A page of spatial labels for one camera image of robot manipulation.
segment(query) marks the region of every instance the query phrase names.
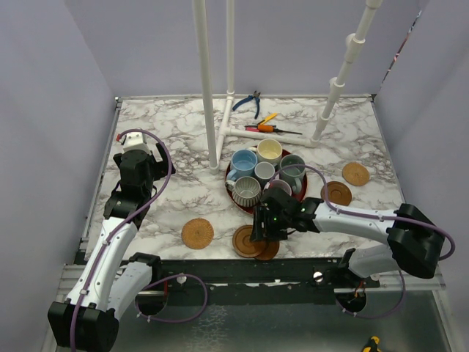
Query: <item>lavender wall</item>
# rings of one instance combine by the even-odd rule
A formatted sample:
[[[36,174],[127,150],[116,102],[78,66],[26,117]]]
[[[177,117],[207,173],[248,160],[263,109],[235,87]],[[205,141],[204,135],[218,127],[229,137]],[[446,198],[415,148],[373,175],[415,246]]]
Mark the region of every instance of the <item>lavender wall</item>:
[[[40,351],[114,99],[62,0],[0,3],[0,351]]]
[[[430,0],[376,99],[406,200],[454,236],[441,263],[469,345],[469,3]]]
[[[117,95],[201,92],[191,1],[65,2]],[[383,2],[346,92],[378,91],[425,2]],[[356,30],[364,8],[364,0],[237,0],[237,92],[328,93],[344,57],[345,37]],[[225,93],[225,1],[207,0],[207,12],[213,90]]]

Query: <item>teal mug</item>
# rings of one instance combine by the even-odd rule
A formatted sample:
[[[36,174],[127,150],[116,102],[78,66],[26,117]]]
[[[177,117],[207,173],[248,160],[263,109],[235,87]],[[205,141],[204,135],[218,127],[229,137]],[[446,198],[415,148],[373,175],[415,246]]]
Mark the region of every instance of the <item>teal mug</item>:
[[[296,164],[305,165],[305,161],[298,155],[289,154],[281,159],[280,169]],[[280,179],[286,181],[290,187],[292,187],[294,194],[299,194],[302,189],[302,182],[303,178],[305,177],[305,173],[306,172],[304,167],[291,167],[280,171]]]

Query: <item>blue-handled pliers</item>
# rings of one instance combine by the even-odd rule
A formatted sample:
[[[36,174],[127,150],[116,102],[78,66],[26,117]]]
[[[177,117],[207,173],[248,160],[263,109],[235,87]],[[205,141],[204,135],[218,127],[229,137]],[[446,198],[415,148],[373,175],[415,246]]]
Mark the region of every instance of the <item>blue-handled pliers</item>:
[[[256,119],[258,116],[259,116],[259,110],[260,110],[260,98],[259,96],[261,95],[261,92],[257,92],[256,90],[254,90],[254,93],[252,93],[252,95],[249,95],[247,98],[244,98],[240,101],[238,101],[234,106],[233,106],[233,111],[236,110],[237,108],[239,108],[240,106],[242,106],[244,103],[247,103],[251,100],[255,100],[256,101],[256,106],[257,106],[257,111],[256,111],[256,115],[254,116],[254,119]]]

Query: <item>light blue mug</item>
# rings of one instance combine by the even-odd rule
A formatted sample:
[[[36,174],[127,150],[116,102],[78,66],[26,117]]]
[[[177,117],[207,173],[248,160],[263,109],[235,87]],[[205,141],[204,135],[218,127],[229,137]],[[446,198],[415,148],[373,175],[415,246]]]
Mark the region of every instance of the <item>light blue mug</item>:
[[[257,156],[250,150],[238,150],[232,156],[230,172],[226,176],[227,180],[236,181],[240,177],[254,175],[254,168],[257,164]]]

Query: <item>red tray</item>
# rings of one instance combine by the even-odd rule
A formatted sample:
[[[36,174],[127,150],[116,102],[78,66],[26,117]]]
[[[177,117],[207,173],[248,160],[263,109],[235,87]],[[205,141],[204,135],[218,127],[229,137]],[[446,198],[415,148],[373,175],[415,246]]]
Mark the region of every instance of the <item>red tray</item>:
[[[291,152],[287,151],[287,150],[284,150],[281,154],[281,157],[284,157],[286,155],[289,155],[291,154]],[[228,169],[226,169],[226,172],[225,172],[225,179],[224,181],[226,180],[226,176],[228,176],[228,172],[230,170],[230,165],[228,165]],[[241,209],[242,211],[245,211],[246,213],[248,214],[251,214],[253,215],[254,214],[254,207],[250,207],[250,208],[247,208],[247,207],[242,207],[241,205],[237,204],[234,200],[233,200],[233,194],[231,191],[229,191],[227,188],[226,189],[226,192],[227,194],[229,195],[229,198],[232,200],[232,202],[234,204],[236,204],[236,206]],[[308,178],[306,177],[306,174],[305,174],[305,177],[303,178],[303,182],[301,183],[301,192],[299,194],[293,194],[293,197],[298,199],[300,202],[304,199],[305,195],[306,195],[306,191],[308,190]]]

